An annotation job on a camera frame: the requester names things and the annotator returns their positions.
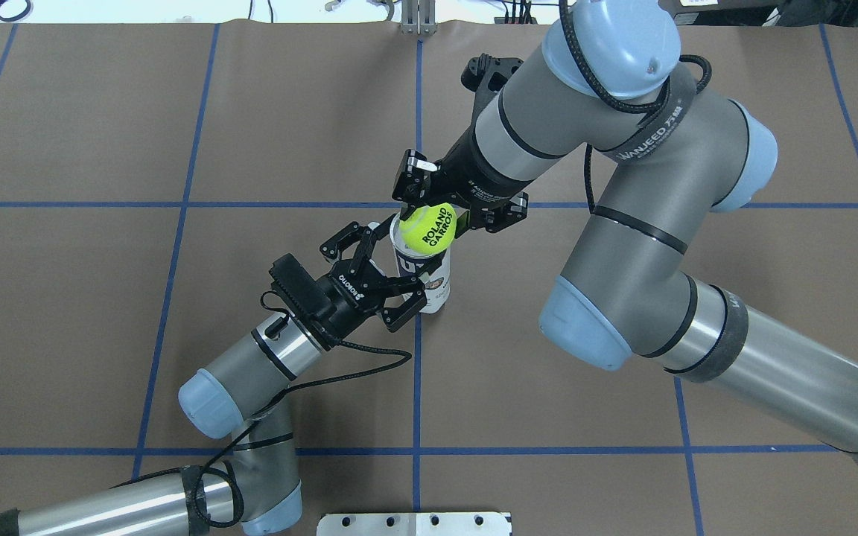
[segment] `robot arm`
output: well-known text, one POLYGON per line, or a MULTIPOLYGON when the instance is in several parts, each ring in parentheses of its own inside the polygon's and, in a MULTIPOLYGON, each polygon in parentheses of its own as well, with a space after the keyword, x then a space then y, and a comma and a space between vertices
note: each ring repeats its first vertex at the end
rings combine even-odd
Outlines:
POLYGON ((488 208, 583 142, 611 148, 602 152, 619 166, 557 278, 542 332, 602 369, 647 357, 858 464, 858 364, 679 270, 709 211, 735 210, 766 185, 772 134, 710 89, 670 100, 690 86, 689 72, 675 68, 677 30, 655 2, 582 1, 569 17, 477 114, 436 176, 488 208), (660 98, 660 115, 639 124, 599 98, 566 47, 569 31, 611 95, 629 105, 660 98))

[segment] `black cable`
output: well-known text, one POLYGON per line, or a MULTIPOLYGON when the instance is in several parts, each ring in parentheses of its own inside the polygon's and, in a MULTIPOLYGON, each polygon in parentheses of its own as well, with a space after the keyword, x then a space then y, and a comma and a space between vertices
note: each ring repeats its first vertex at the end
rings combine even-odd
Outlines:
POLYGON ((588 200, 588 213, 595 214, 595 190, 591 187, 591 152, 594 148, 585 143, 585 198, 588 200))
POLYGON ((575 34, 575 21, 571 19, 571 13, 568 12, 568 0, 559 0, 558 12, 559 20, 562 21, 562 33, 565 35, 565 43, 568 44, 568 50, 571 51, 575 65, 578 66, 578 71, 585 78, 585 82, 598 95, 598 98, 602 99, 602 102, 605 102, 606 105, 616 109, 618 112, 625 113, 657 112, 664 105, 663 94, 658 96, 657 101, 648 104, 629 104, 609 94, 589 67, 588 61, 585 59, 585 54, 582 52, 582 47, 578 43, 578 35, 575 34))
POLYGON ((708 58, 699 57, 699 55, 695 54, 681 54, 680 60, 684 63, 696 64, 701 68, 701 79, 697 82, 697 92, 700 94, 700 92, 704 91, 704 88, 708 87, 708 84, 711 82, 711 76, 713 75, 711 62, 708 61, 708 58))
POLYGON ((392 362, 389 364, 384 364, 384 366, 378 366, 378 367, 371 368, 368 370, 363 370, 360 372, 354 372, 354 373, 350 373, 350 374, 341 374, 340 376, 327 377, 324 380, 307 381, 307 383, 297 383, 296 386, 287 387, 286 389, 280 391, 280 393, 277 393, 276 396, 273 396, 273 399, 271 399, 269 401, 269 403, 267 403, 267 405, 263 406, 258 411, 256 411, 256 413, 253 414, 253 417, 251 417, 251 418, 254 421, 264 420, 266 417, 269 416, 269 414, 271 414, 271 412, 273 411, 273 408, 276 407, 276 404, 279 404, 280 401, 283 400, 283 397, 286 397, 290 393, 293 393, 293 391, 299 391, 300 389, 306 389, 308 387, 326 386, 326 384, 328 384, 328 383, 336 383, 337 381, 355 380, 358 377, 372 376, 373 374, 378 374, 381 372, 386 372, 387 370, 396 369, 396 367, 403 366, 403 364, 405 364, 405 363, 409 362, 409 360, 413 359, 413 355, 410 354, 409 352, 406 352, 405 350, 395 350, 395 349, 388 349, 388 348, 377 348, 374 346, 365 346, 362 344, 357 344, 355 342, 348 342, 348 340, 335 340, 335 339, 333 339, 333 340, 331 340, 331 344, 333 344, 334 346, 343 346, 345 348, 350 348, 351 350, 359 350, 360 352, 366 352, 369 354, 379 354, 379 355, 385 355, 385 356, 402 356, 402 359, 395 360, 395 362, 392 362))
MULTIPOLYGON (((283 313, 289 319, 294 319, 293 314, 287 310, 282 308, 271 307, 267 305, 265 299, 269 294, 273 294, 276 296, 276 292, 273 290, 268 290, 260 295, 260 306, 268 311, 273 311, 277 313, 283 313)), ((373 374, 378 374, 381 372, 386 372, 387 370, 396 369, 396 367, 403 366, 403 364, 409 362, 409 360, 413 359, 413 355, 405 350, 395 350, 388 348, 377 348, 374 346, 366 346, 363 344, 357 344, 355 342, 348 342, 348 340, 342 340, 334 338, 334 336, 330 336, 329 334, 324 332, 324 336, 326 336, 329 340, 328 342, 333 346, 343 346, 344 348, 348 348, 351 350, 358 350, 360 352, 367 352, 370 354, 378 354, 378 355, 394 355, 401 356, 401 359, 395 360, 395 362, 384 364, 384 366, 374 367, 368 370, 363 370, 360 372, 354 372, 350 374, 341 374, 340 376, 327 377, 324 380, 314 380, 314 381, 306 381, 306 383, 299 383, 296 386, 289 386, 286 389, 280 391, 267 405, 260 408, 260 410, 256 411, 255 414, 251 417, 251 425, 249 425, 241 434, 238 434, 238 437, 234 438, 234 441, 231 441, 227 447, 221 449, 218 454, 213 455, 210 460, 208 460, 204 465, 201 465, 200 475, 197 475, 197 481, 194 481, 194 489, 193 496, 197 496, 197 492, 200 490, 200 486, 204 484, 204 475, 215 475, 218 478, 223 479, 224 482, 227 482, 229 489, 231 489, 231 498, 232 504, 234 505, 234 516, 232 516, 229 521, 214 521, 211 519, 210 513, 205 514, 200 511, 200 505, 198 505, 197 501, 194 501, 194 514, 200 517, 200 519, 207 525, 212 526, 215 529, 227 529, 227 527, 234 526, 236 523, 239 523, 244 515, 244 499, 243 493, 241 493, 241 487, 236 482, 236 478, 234 475, 234 469, 232 469, 231 465, 226 465, 228 469, 227 472, 221 471, 220 469, 214 469, 212 465, 215 462, 223 458, 232 448, 236 447, 243 440, 243 438, 247 437, 258 425, 260 421, 263 421, 266 417, 271 414, 273 408, 276 407, 276 404, 279 404, 280 401, 283 400, 283 397, 286 397, 293 391, 299 391, 300 389, 306 389, 309 387, 317 387, 317 386, 326 386, 328 383, 336 383, 337 381, 344 380, 355 380, 358 377, 367 377, 372 376, 373 374)), ((136 482, 146 481, 146 479, 152 479, 161 477, 164 475, 171 475, 174 473, 179 473, 181 471, 180 468, 170 468, 165 469, 164 471, 157 471, 154 473, 150 473, 147 475, 142 475, 136 479, 130 479, 128 482, 122 482, 119 485, 113 486, 114 488, 120 488, 122 485, 135 484, 136 482)))
POLYGON ((241 487, 238 485, 238 482, 236 482, 236 478, 232 474, 229 474, 232 473, 233 470, 229 465, 227 465, 229 473, 225 473, 220 469, 212 468, 212 465, 227 455, 232 448, 238 445, 238 442, 241 442, 243 438, 247 437, 247 435, 253 431, 253 428, 258 427, 259 424, 259 421, 255 421, 255 423, 247 427, 243 432, 241 432, 241 434, 238 434, 238 437, 234 438, 234 441, 231 441, 227 447, 224 447, 220 452, 218 452, 218 454, 211 457, 204 465, 201 465, 200 475, 197 475, 197 481, 194 481, 194 493, 192 495, 196 497, 198 489, 200 489, 201 485, 204 485, 205 474, 215 475, 223 479, 224 482, 227 482, 227 485, 231 488, 231 501, 234 505, 234 516, 232 516, 231 520, 214 521, 211 519, 210 513, 204 514, 201 512, 197 501, 194 501, 194 514, 200 517, 207 526, 212 526, 215 529, 227 529, 227 527, 234 526, 236 523, 239 523, 244 517, 244 496, 243 493, 241 493, 241 487))

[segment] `metal bracket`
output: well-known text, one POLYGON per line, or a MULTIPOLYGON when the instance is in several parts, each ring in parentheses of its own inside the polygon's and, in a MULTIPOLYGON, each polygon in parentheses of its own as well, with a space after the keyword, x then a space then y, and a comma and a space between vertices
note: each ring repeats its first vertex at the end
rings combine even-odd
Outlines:
POLYGON ((507 512, 328 514, 317 536, 511 536, 507 512))
POLYGON ((429 36, 436 33, 436 0, 401 0, 403 34, 429 36))

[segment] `light blue joint cap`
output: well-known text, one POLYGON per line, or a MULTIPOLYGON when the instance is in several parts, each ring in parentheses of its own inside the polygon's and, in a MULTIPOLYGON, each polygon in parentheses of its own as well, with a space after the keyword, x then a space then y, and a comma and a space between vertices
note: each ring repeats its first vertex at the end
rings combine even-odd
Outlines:
POLYGON ((631 347, 602 312, 559 275, 538 317, 538 328, 562 350, 605 370, 618 370, 631 347))
POLYGON ((241 523, 247 536, 265 536, 275 532, 289 529, 295 526, 303 515, 303 498, 300 493, 303 481, 296 483, 296 488, 286 496, 286 499, 277 503, 272 509, 267 510, 259 517, 241 523))
MULTIPOLYGON (((616 98, 639 98, 660 88, 681 57, 677 26, 657 0, 579 0, 572 21, 591 70, 616 98)), ((596 96, 571 57, 561 21, 548 28, 541 54, 565 85, 596 96)))
POLYGON ((184 415, 209 438, 222 438, 244 424, 238 405, 213 374, 198 369, 177 391, 184 415))
POLYGON ((746 203, 750 203, 753 194, 759 192, 766 186, 773 169, 777 167, 777 139, 763 123, 753 119, 746 108, 735 100, 730 101, 740 108, 743 118, 746 119, 746 132, 748 133, 748 146, 746 146, 746 162, 743 163, 743 172, 737 179, 737 184, 726 197, 711 208, 711 211, 735 211, 746 203))

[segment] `tennis ball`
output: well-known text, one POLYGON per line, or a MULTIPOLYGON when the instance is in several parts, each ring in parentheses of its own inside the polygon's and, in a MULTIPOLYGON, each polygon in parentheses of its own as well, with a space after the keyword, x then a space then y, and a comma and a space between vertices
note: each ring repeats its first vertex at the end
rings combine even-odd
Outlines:
POLYGON ((419 207, 399 221, 402 241, 420 255, 442 253, 456 238, 456 211, 449 203, 419 207))

